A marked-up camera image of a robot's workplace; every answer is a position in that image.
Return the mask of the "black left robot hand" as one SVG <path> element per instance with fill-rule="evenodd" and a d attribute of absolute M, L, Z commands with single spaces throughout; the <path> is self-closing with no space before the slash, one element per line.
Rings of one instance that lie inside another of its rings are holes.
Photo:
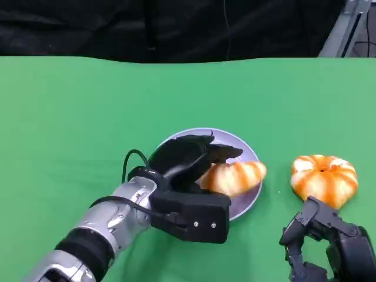
<path fill-rule="evenodd" d="M 226 163 L 227 159 L 238 157 L 243 152 L 243 149 L 213 141 L 213 134 L 169 139 L 149 157 L 148 167 L 162 175 L 176 192 L 205 194 L 196 181 L 212 164 Z"/>

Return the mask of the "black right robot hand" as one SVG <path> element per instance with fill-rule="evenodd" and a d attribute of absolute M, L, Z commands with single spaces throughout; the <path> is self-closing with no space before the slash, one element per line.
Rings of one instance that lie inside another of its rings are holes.
<path fill-rule="evenodd" d="M 325 252 L 333 278 L 326 269 L 303 261 L 306 237 L 329 242 Z M 290 281 L 375 281 L 375 251 L 366 229 L 343 221 L 338 210 L 313 196 L 283 228 L 279 244 L 291 267 Z"/>

